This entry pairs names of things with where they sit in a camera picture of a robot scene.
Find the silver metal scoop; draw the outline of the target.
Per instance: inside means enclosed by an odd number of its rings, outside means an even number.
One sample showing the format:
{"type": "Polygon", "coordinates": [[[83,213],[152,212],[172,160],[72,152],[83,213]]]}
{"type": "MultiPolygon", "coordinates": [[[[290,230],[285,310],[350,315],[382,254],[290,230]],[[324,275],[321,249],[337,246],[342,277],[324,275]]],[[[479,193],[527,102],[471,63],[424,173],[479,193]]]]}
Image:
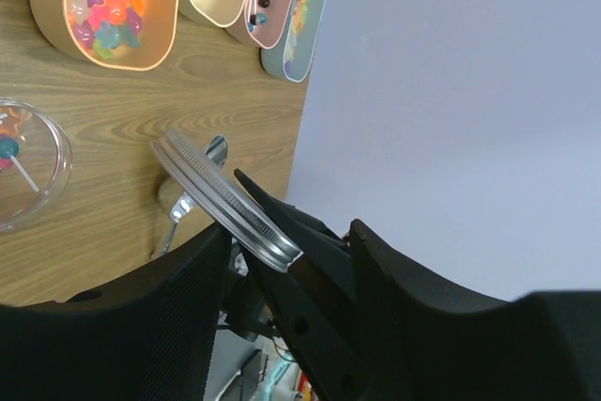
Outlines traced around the silver metal scoop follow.
{"type": "MultiPolygon", "coordinates": [[[[150,148],[159,163],[169,173],[169,177],[160,184],[156,199],[171,226],[166,237],[151,254],[150,259],[155,259],[168,253],[181,219],[198,206],[199,199],[205,199],[207,196],[200,193],[202,186],[198,187],[193,184],[193,180],[189,177],[185,178],[185,174],[172,176],[171,169],[177,170],[177,167],[172,160],[164,155],[159,140],[151,141],[150,148]]],[[[207,160],[222,168],[228,156],[226,138],[221,134],[215,135],[205,146],[203,153],[207,160]]]]}

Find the orange tray star candies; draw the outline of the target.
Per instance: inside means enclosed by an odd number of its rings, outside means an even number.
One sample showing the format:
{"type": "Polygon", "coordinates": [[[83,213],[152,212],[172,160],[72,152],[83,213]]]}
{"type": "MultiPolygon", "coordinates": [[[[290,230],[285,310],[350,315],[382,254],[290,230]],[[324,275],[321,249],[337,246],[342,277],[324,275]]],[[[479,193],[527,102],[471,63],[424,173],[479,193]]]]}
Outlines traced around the orange tray star candies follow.
{"type": "Polygon", "coordinates": [[[55,48],[108,69],[151,70],[175,40],[178,0],[30,0],[55,48]]]}

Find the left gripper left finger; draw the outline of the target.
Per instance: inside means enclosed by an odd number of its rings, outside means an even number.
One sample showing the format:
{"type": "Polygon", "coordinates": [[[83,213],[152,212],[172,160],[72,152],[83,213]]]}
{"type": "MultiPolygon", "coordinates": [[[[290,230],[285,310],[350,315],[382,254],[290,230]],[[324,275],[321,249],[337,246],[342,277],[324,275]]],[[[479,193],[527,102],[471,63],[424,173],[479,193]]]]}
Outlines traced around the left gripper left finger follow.
{"type": "Polygon", "coordinates": [[[213,224],[68,301],[2,306],[2,399],[202,399],[230,246],[213,224]]]}

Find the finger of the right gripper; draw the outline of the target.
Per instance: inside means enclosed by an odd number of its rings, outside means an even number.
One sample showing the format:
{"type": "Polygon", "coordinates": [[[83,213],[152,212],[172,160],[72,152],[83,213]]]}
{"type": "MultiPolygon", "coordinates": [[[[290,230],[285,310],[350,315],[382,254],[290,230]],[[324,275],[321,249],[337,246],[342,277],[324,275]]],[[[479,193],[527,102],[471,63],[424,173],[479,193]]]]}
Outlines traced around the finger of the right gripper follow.
{"type": "Polygon", "coordinates": [[[234,175],[301,251],[285,273],[246,257],[280,336],[320,399],[362,400],[370,376],[349,247],[318,218],[271,196],[241,170],[234,175]]]}

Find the clear glass jar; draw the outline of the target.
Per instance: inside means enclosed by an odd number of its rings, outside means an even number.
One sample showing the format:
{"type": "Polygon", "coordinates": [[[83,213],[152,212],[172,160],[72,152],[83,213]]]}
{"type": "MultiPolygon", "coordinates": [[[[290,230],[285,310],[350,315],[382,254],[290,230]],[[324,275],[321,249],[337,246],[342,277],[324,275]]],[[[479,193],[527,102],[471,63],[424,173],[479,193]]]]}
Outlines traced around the clear glass jar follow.
{"type": "Polygon", "coordinates": [[[1,99],[1,232],[14,232],[53,207],[65,191],[72,149],[60,125],[40,109],[1,99]]]}

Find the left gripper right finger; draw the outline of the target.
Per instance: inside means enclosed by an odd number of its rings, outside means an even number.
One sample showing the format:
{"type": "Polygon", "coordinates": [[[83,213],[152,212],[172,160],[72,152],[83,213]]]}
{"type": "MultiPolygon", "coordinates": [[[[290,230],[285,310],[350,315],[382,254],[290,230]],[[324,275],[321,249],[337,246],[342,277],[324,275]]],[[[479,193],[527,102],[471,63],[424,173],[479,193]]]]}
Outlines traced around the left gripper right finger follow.
{"type": "Polygon", "coordinates": [[[600,295],[502,301],[349,230],[369,400],[596,400],[600,295]]]}

